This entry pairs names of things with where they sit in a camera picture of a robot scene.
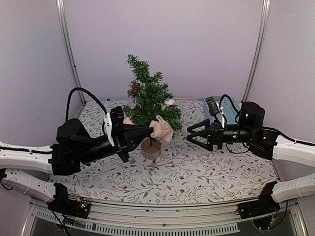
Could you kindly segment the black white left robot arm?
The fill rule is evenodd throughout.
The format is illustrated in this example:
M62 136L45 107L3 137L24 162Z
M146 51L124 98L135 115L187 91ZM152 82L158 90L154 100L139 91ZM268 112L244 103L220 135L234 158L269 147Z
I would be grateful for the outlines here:
M57 129L57 142L50 146L27 147L0 144L0 182L22 190L25 194L47 203L54 203L62 213L70 213L72 200L67 188L58 183L37 179L25 170L54 176L70 176L81 171L82 165L118 155L125 163L129 152L148 137L153 128L124 123L121 107L104 114L105 133L92 138L77 118L67 120Z

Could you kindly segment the small green christmas tree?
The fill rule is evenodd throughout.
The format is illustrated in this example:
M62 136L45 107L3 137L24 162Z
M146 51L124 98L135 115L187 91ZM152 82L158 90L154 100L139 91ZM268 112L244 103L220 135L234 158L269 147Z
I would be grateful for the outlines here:
M161 109L162 102L174 98L168 84L163 81L164 75L159 71L151 73L149 62L141 60L134 54L127 56L126 63L133 74L127 90L127 96L133 104L123 106L124 115L133 124L148 127L151 121L156 120L156 116L160 115L171 125L174 132L180 131L182 129L181 110L176 103L165 110ZM140 88L137 94L132 96L132 86L136 83L140 84Z

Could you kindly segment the small red berry sprig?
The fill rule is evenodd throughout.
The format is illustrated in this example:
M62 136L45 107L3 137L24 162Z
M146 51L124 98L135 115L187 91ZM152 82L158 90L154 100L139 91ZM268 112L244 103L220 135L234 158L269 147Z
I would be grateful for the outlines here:
M140 88L140 84L139 83L136 83L132 86L132 96L135 96L137 94L137 91L139 90Z

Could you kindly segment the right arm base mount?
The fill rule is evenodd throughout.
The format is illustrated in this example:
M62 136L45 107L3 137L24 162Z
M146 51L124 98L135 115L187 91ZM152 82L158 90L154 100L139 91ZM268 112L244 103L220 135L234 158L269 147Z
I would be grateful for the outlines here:
M253 225L257 230L261 232L269 231L273 228L276 228L284 221L288 210L287 200L283 216L281 219L279 219L281 209L280 204L276 203L271 196L273 193L273 188L277 183L277 181L273 181L266 184L257 200L238 204L237 209L235 210L235 214L240 216L241 219L248 219L262 216L264 214L271 214L274 212L275 215L270 215L266 218L253 220Z

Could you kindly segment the beige wooden ornament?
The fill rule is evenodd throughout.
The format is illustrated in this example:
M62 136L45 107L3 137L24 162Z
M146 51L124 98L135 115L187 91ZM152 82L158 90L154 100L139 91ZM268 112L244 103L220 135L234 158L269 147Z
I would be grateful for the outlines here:
M149 127L153 129L150 134L151 138L163 139L168 143L171 141L174 130L160 115L156 116L156 120L151 121Z

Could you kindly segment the wooden tree stump base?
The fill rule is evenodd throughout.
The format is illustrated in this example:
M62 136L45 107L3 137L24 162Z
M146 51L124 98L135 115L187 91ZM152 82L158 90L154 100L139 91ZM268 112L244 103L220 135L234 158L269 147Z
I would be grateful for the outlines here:
M158 159L161 155L161 142L156 139L145 139L141 143L141 153L145 159Z

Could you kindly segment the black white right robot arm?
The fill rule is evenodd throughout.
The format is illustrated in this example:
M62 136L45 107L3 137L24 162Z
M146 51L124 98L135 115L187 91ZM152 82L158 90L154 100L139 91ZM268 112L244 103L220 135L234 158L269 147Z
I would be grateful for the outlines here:
M267 160L286 160L314 167L314 143L286 136L281 131L264 127L265 110L254 102L245 102L237 112L237 124L203 120L187 128L187 140L212 151L227 143L247 143L248 150ZM314 195L315 175L309 174L289 181L274 181L265 185L254 204L258 214L265 214L274 203Z

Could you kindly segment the white cotton ornament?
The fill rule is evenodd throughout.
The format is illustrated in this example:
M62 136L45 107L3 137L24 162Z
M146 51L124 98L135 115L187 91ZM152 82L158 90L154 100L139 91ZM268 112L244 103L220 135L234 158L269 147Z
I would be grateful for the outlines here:
M160 105L161 105L161 109L165 110L166 108L175 105L175 99L169 98L169 99L165 100L164 102L162 102Z

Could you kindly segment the pink pompom ornament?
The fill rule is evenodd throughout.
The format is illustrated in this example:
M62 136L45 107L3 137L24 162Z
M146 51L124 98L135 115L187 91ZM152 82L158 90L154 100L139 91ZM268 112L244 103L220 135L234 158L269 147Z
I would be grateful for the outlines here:
M129 118L125 118L123 121L124 124L133 124Z

